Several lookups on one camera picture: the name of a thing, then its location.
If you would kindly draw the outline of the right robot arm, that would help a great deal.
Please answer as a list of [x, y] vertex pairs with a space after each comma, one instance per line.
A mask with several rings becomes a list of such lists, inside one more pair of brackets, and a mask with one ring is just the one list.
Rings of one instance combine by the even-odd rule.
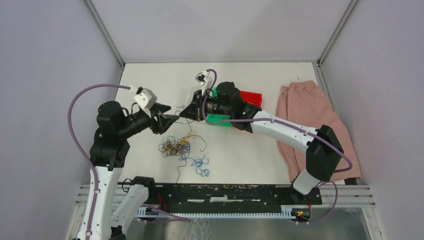
[[195, 91], [179, 115], [201, 122], [210, 114], [228, 116], [227, 122], [238, 130], [270, 137], [305, 155], [306, 167], [295, 177], [288, 191], [289, 199], [295, 204], [306, 201], [319, 183], [328, 182], [340, 160], [346, 157], [331, 127], [308, 127], [276, 117], [244, 101], [233, 82], [220, 83], [213, 97], [208, 90]]

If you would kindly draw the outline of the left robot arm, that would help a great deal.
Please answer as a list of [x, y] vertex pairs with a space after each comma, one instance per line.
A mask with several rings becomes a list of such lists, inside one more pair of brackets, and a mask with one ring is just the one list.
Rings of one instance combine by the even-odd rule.
[[158, 195], [152, 177], [136, 176], [130, 182], [124, 200], [113, 210], [116, 188], [130, 150], [128, 139], [144, 130], [165, 133], [180, 117], [167, 114], [170, 106], [154, 103], [146, 113], [142, 109], [129, 114], [117, 101], [98, 108], [98, 129], [89, 151], [90, 188], [84, 219], [77, 240], [124, 240], [128, 228], [143, 203], [152, 203]]

